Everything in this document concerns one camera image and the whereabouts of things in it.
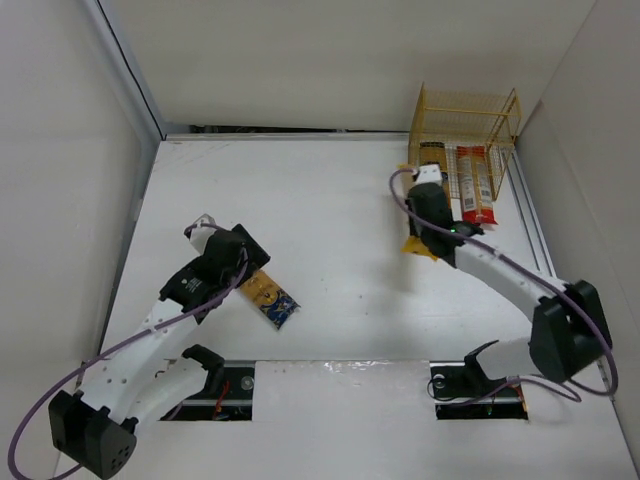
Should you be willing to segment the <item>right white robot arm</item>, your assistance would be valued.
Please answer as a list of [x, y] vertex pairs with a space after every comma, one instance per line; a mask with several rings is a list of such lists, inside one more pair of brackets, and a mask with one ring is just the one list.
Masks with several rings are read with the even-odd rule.
[[618, 380], [612, 339], [597, 289], [528, 269], [493, 244], [488, 231], [456, 221], [437, 183], [412, 186], [400, 206], [410, 230], [439, 260], [483, 282], [529, 321], [526, 336], [493, 339], [472, 351], [469, 369], [482, 380], [539, 375], [564, 383], [600, 359]]

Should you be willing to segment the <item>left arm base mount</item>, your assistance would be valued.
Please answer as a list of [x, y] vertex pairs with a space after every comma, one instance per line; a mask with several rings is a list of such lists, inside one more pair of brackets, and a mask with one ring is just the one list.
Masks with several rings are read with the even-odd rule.
[[251, 421], [255, 391], [253, 361], [226, 361], [221, 375], [209, 374], [203, 389], [181, 401], [162, 421]]

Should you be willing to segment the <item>red white spaghetti bag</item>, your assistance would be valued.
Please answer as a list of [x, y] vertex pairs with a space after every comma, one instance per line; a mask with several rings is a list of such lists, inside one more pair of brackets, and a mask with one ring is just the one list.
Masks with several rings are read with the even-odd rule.
[[458, 146], [456, 169], [463, 220], [476, 225], [497, 225], [484, 147]]

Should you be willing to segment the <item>yellow spaghetti bag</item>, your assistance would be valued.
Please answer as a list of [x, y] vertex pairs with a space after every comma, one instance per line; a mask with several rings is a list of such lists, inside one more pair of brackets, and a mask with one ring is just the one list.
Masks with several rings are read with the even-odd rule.
[[[416, 184], [415, 178], [417, 175], [417, 170], [415, 167], [411, 167], [408, 164], [399, 164], [397, 166], [397, 169], [401, 170], [401, 174], [399, 175], [399, 178], [400, 178], [400, 184], [401, 184], [401, 190], [402, 190], [402, 199], [406, 200], [408, 197], [408, 192], [410, 188]], [[406, 254], [414, 254], [414, 255], [424, 256], [432, 260], [436, 260], [437, 257], [422, 243], [420, 238], [415, 233], [415, 228], [413, 227], [412, 219], [409, 219], [408, 225], [409, 225], [409, 234], [401, 251]]]

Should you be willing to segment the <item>dark blue spaghetti bag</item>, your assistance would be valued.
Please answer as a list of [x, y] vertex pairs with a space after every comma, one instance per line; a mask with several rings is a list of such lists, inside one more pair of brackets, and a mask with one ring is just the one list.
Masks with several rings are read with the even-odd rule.
[[419, 147], [419, 166], [437, 163], [443, 176], [442, 187], [447, 196], [449, 207], [451, 209], [451, 195], [449, 186], [449, 168], [446, 157], [445, 144], [443, 142], [422, 142]]

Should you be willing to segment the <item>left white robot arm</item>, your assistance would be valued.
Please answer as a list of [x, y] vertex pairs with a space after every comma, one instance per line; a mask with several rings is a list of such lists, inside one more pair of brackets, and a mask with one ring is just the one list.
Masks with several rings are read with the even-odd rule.
[[240, 224], [202, 216], [185, 230], [196, 257], [173, 274], [136, 332], [91, 361], [95, 374], [48, 404], [54, 447], [100, 479], [131, 458], [140, 432], [219, 379], [223, 358], [190, 335], [269, 260]]

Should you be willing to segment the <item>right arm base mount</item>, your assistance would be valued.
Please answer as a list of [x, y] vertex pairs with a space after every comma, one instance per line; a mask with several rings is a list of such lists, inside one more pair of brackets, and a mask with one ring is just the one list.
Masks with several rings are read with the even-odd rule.
[[505, 382], [505, 378], [488, 379], [464, 361], [431, 362], [427, 393], [441, 421], [527, 420], [521, 388], [504, 387]]

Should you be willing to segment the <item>orange blue pasta bag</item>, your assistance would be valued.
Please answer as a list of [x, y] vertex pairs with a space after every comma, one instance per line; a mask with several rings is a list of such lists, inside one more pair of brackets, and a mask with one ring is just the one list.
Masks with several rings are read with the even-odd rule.
[[280, 330], [300, 308], [299, 303], [263, 270], [256, 271], [239, 290], [276, 330]]

